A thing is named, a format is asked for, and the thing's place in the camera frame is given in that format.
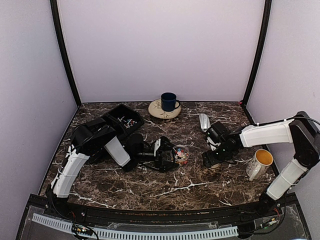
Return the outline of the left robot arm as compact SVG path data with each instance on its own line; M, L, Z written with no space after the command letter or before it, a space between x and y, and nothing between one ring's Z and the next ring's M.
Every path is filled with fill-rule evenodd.
M71 208L62 199L69 197L83 165L93 157L100 157L103 151L125 172L133 170L138 164L153 162L152 170L165 173L178 167L170 158L173 147L165 136L149 144L133 129L125 129L123 124L112 126L101 117L77 126L72 132L66 157L46 189L48 197L57 198L51 203L51 210L60 218L69 216Z

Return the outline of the black three-compartment candy tray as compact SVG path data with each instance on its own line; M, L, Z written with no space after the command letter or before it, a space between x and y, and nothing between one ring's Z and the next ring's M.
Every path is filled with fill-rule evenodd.
M131 171L139 162L134 157L134 151L142 147L142 140L137 137L135 131L143 126L144 119L137 111L122 103L102 115L101 118L115 130L116 138L91 156L87 163L96 164L104 158L111 158L124 171Z

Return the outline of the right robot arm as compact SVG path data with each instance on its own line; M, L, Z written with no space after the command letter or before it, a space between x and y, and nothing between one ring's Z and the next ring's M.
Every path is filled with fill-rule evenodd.
M266 198L255 205L255 213L266 217L294 184L320 161L320 123L305 111L289 118L239 127L233 131L221 122L206 130L211 149L202 154L203 165L213 168L230 161L245 148L263 145L292 144L294 155L275 180L267 187Z

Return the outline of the gold jar lid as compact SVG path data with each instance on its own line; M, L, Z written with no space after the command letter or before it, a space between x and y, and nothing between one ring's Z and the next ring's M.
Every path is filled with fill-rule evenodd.
M211 167L209 167L209 169L210 170L216 170L216 169L218 169L220 167L221 167L221 163L216 163L216 164L212 165Z

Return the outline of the metal scoop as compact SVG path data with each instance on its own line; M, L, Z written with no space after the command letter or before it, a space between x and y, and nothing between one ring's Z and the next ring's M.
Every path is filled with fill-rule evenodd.
M199 122L200 122L200 128L204 133L211 127L210 119L204 113L199 114Z

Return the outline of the clear plastic jar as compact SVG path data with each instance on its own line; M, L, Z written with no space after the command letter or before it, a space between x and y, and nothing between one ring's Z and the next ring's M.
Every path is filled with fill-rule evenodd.
M180 165L186 165L190 157L190 150L185 145L174 145L170 152L171 159Z

